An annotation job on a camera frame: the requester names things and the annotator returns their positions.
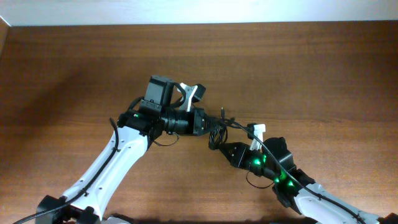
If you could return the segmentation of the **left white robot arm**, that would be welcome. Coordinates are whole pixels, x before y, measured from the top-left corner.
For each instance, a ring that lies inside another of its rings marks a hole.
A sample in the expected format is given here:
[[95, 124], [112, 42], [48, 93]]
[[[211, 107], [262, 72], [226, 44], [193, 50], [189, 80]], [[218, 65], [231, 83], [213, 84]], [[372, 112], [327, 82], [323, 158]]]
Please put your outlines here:
[[136, 98], [118, 120], [111, 139], [89, 169], [60, 198], [46, 196], [36, 223], [100, 223], [113, 193], [129, 169], [162, 133], [201, 136], [215, 129], [199, 102], [205, 87], [188, 86], [154, 75], [144, 96]]

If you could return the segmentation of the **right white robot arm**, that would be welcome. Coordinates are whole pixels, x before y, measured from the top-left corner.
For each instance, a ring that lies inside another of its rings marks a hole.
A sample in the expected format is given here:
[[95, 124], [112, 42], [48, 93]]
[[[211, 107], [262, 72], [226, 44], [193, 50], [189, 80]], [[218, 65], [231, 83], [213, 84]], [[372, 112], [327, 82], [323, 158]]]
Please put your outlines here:
[[273, 181], [273, 192], [285, 207], [317, 223], [397, 223], [397, 214], [380, 217], [360, 210], [329, 194], [294, 164], [284, 138], [269, 138], [258, 150], [243, 142], [220, 144], [233, 167]]

